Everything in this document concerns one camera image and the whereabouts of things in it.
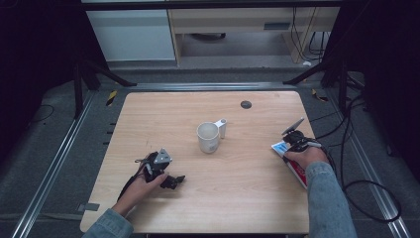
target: metal frame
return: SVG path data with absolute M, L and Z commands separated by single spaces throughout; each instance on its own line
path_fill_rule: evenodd
M 71 124 L 67 134 L 65 135 L 64 140 L 62 141 L 55 157 L 52 160 L 46 175 L 43 178 L 40 186 L 38 187 L 37 192 L 31 200 L 31 203 L 26 208 L 24 214 L 18 221 L 18 224 L 13 231 L 12 237 L 27 237 L 31 231 L 32 226 L 34 225 L 40 211 L 44 205 L 44 202 L 49 195 L 50 190 L 53 187 L 55 179 L 57 178 L 59 171 L 62 165 L 65 162 L 68 152 L 77 136 L 78 131 L 80 130 L 81 125 L 87 115 L 89 107 L 91 105 L 92 99 L 96 94 L 95 91 L 89 91 L 86 95 L 84 101 L 85 109 L 81 112 L 80 117 L 75 119 Z
M 76 8 L 84 11 L 165 10 L 165 9 L 217 9 L 217 8 L 293 8 L 341 7 L 363 0 L 214 0 L 214 1 L 162 1 L 162 2 L 112 2 L 67 3 L 59 8 Z
M 239 90 L 284 90 L 296 86 L 281 82 L 215 82 L 215 83 L 138 83 L 127 90 L 139 91 L 239 91 Z

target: black stand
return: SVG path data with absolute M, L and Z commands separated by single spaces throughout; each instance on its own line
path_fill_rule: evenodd
M 362 11 L 358 17 L 355 18 L 354 22 L 348 27 L 348 31 L 343 35 L 343 37 L 338 41 L 330 53 L 326 53 L 323 60 L 315 65 L 314 67 L 306 70 L 297 77 L 285 81 L 283 84 L 297 84 L 307 77 L 313 75 L 316 72 L 325 70 L 325 74 L 322 78 L 322 86 L 330 87 L 333 86 L 335 81 L 339 79 L 339 108 L 345 113 L 346 111 L 346 98 L 347 98 L 347 79 L 348 79 L 348 67 L 347 62 L 351 58 L 353 52 L 358 48 L 358 45 L 362 42 L 364 36 L 367 36 L 366 28 L 363 27 L 364 23 L 369 21 L 369 14 L 372 11 L 371 5 L 375 0 L 369 0 L 362 7 Z M 339 17 L 348 18 L 349 14 L 352 12 L 357 12 L 355 9 L 349 11 L 348 7 L 343 6 L 340 10 Z M 338 26 L 337 22 L 334 26 L 333 33 Z
M 74 76 L 74 98 L 76 103 L 74 119 L 78 118 L 81 111 L 83 110 L 83 92 L 82 92 L 82 83 L 81 79 L 83 78 L 87 88 L 89 90 L 97 90 L 100 86 L 100 82 L 96 75 L 92 75 L 91 71 L 102 73 L 103 75 L 107 76 L 108 78 L 118 82 L 122 86 L 136 86 L 137 84 L 134 82 L 129 82 L 118 75 L 112 73 L 110 70 L 107 70 L 100 65 L 90 61 L 90 60 L 82 60 L 77 62 L 74 66 L 73 76 Z
M 267 0 L 267 1 L 169 1 L 169 2 L 142 2 L 142 3 L 64 3 L 64 4 L 58 4 L 55 5 L 55 9 L 64 12 L 65 11 L 73 11 L 72 14 L 79 14 L 79 17 L 84 14 L 85 11 L 114 11 L 114 10 L 157 10 L 157 9 L 215 9 L 215 8 L 270 8 L 270 7 L 277 7 L 277 8 L 290 8 L 290 7 L 336 7 L 341 6 L 342 8 L 346 8 L 346 6 L 353 6 L 355 4 L 365 4 L 365 1 L 343 1 L 343 0 L 331 0 L 331 1 L 276 1 L 276 0 Z M 62 14 L 60 14 L 60 17 L 55 17 L 56 19 L 61 18 L 63 19 Z M 67 22 L 67 24 L 63 24 L 64 26 L 71 25 L 73 23 Z M 67 34 L 65 37 L 67 39 L 67 42 L 70 45 L 77 45 L 77 43 L 74 43 L 71 39 L 71 36 L 78 35 L 78 34 Z M 354 37 L 345 37 L 344 39 L 349 41 L 348 39 L 353 39 Z M 334 61 L 336 59 L 342 59 L 345 54 L 343 53 L 343 46 L 345 43 L 341 43 L 340 47 L 336 47 L 337 50 L 333 53 L 332 56 L 328 59 L 328 62 L 326 59 L 320 64 L 318 64 L 316 67 L 309 69 L 308 71 L 304 72 L 302 75 L 298 76 L 295 79 L 292 79 L 288 82 L 285 82 L 285 84 L 296 84 L 300 82 L 301 80 L 305 79 L 306 77 L 312 75 L 313 73 L 324 70 L 327 67 L 331 67 L 331 64 L 334 64 Z M 74 52 L 77 58 L 77 67 L 75 68 L 75 78 L 80 77 L 86 81 L 87 84 L 92 83 L 93 85 L 88 85 L 89 89 L 97 89 L 99 86 L 98 79 L 95 78 L 95 75 L 92 74 L 92 70 L 96 70 L 96 72 L 103 73 L 104 75 L 108 76 L 109 78 L 119 82 L 122 85 L 125 86 L 133 86 L 135 84 L 125 81 L 124 79 L 118 77 L 117 75 L 111 73 L 109 70 L 101 67 L 100 65 L 97 65 L 93 63 L 90 60 L 84 60 L 86 58 L 82 57 L 83 51 L 79 51 L 78 48 L 75 49 Z M 75 91 L 77 91 L 76 95 L 80 97 L 81 95 L 81 89 L 79 88 L 81 86 L 81 83 L 79 83 L 80 79 L 75 80 Z M 76 115 L 75 117 L 78 117 L 78 114 L 80 113 L 82 108 L 82 105 L 80 105 L 80 98 L 76 98 Z
M 53 0 L 38 0 L 37 4 L 51 19 L 52 31 L 62 41 L 70 60 L 73 61 L 74 118 L 78 118 L 83 110 L 82 79 L 89 90 L 97 90 L 101 84 L 96 73 L 101 73 L 122 86 L 137 85 L 109 70 L 85 11 L 57 8 Z

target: human hand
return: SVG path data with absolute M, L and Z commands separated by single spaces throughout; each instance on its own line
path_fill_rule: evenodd
M 325 153 L 317 147 L 308 147 L 303 152 L 287 151 L 284 155 L 291 161 L 297 162 L 303 170 L 306 170 L 306 168 L 314 162 L 329 163 Z
M 167 174 L 163 174 L 150 182 L 146 182 L 144 177 L 137 177 L 112 209 L 125 217 L 135 205 L 161 185 L 166 178 Z

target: white mug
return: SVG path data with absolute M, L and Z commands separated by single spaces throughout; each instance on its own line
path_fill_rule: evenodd
M 219 147 L 220 138 L 225 138 L 226 119 L 217 122 L 204 122 L 197 127 L 198 143 L 202 152 L 210 154 Z

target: metal bar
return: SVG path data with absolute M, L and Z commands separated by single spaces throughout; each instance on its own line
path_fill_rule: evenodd
M 279 90 L 296 86 L 281 82 L 215 82 L 215 83 L 138 83 L 137 86 L 120 90 L 135 91 L 233 91 L 233 90 Z
M 329 98 L 333 98 L 332 104 L 335 110 L 339 111 L 339 107 L 337 105 L 337 102 L 334 100 L 335 97 L 333 96 L 333 94 L 330 92 L 330 90 L 327 90 L 327 93 L 329 94 L 328 95 Z M 342 121 L 343 115 L 340 113 L 338 115 L 339 115 L 339 120 Z M 358 163 L 361 166 L 362 172 L 364 173 L 366 179 L 375 181 L 379 184 L 383 184 L 382 180 L 380 179 L 373 165 L 370 163 L 370 159 L 368 158 L 368 155 L 365 152 L 362 146 L 362 143 L 360 142 L 355 132 L 352 133 L 350 137 L 350 142 L 353 147 L 353 150 L 356 153 L 356 159 L 358 160 Z M 374 198 L 376 199 L 377 205 L 382 211 L 383 216 L 386 219 L 390 219 L 394 217 L 397 214 L 397 209 L 392 201 L 392 198 L 389 196 L 389 194 L 386 191 L 378 188 L 377 186 L 371 186 L 370 189 L 372 191 Z M 388 226 L 394 237 L 398 237 L 398 238 L 411 237 L 411 234 L 408 231 L 407 227 L 405 226 L 405 223 L 401 217 L 394 222 L 389 222 Z
M 81 85 L 81 77 L 79 72 L 78 63 L 74 66 L 73 69 L 73 77 L 74 77 L 74 100 L 76 103 L 76 111 L 74 112 L 74 119 L 80 115 L 81 111 L 83 110 L 83 92 L 82 92 L 82 85 Z
M 136 86 L 135 83 L 129 82 L 129 81 L 121 78 L 117 74 L 111 72 L 110 70 L 107 70 L 105 68 L 102 68 L 100 65 L 96 64 L 95 62 L 93 62 L 91 60 L 85 60 L 83 63 L 85 63 L 90 68 L 94 69 L 96 72 L 100 72 L 100 73 L 104 74 L 105 76 L 109 77 L 110 79 L 118 82 L 120 85 L 123 85 L 123 86 Z
M 363 0 L 215 0 L 215 1 L 161 1 L 112 3 L 62 3 L 59 8 L 76 8 L 84 11 L 164 10 L 164 9 L 217 9 L 217 8 L 293 8 L 342 7 Z
M 73 123 L 71 124 L 67 134 L 64 137 L 64 140 L 58 149 L 58 152 L 55 154 L 55 157 L 53 158 L 52 163 L 43 178 L 43 181 L 38 187 L 38 190 L 32 198 L 31 203 L 16 225 L 12 235 L 13 238 L 27 237 L 29 235 L 31 228 L 34 225 L 38 215 L 40 214 L 41 208 L 43 207 L 44 202 L 46 201 L 47 196 L 53 187 L 53 183 L 58 176 L 61 166 L 66 159 L 68 151 L 70 150 L 74 139 L 77 136 L 80 126 L 86 117 L 87 111 L 91 105 L 91 101 L 95 93 L 96 92 L 94 91 L 89 91 L 87 93 L 84 110 L 82 111 L 80 117 L 78 119 L 74 119 Z

